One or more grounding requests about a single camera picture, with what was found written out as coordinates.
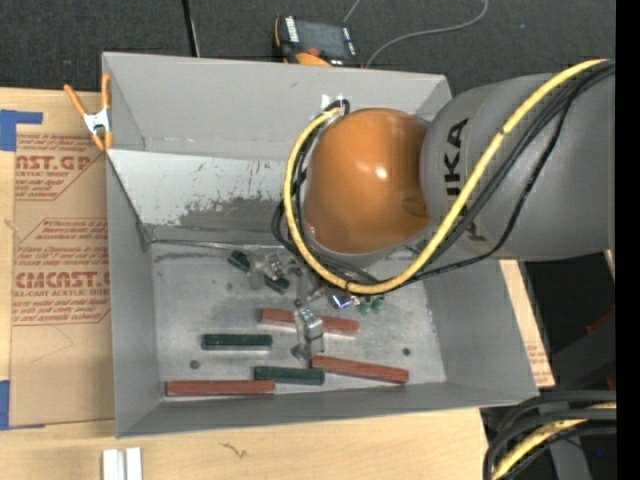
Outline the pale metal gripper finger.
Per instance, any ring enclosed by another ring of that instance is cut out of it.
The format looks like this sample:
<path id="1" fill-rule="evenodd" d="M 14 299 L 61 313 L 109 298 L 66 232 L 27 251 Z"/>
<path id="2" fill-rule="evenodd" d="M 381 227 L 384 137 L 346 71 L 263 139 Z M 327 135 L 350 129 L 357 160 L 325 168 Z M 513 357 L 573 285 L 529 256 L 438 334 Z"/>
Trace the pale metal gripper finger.
<path id="1" fill-rule="evenodd" d="M 283 265 L 279 257 L 273 255 L 253 255 L 249 258 L 249 285 L 257 290 L 262 286 L 272 290 L 285 289 Z"/>
<path id="2" fill-rule="evenodd" d="M 297 344 L 291 352 L 301 362 L 310 361 L 325 351 L 323 321 L 309 308 L 297 308 L 293 315 Z"/>

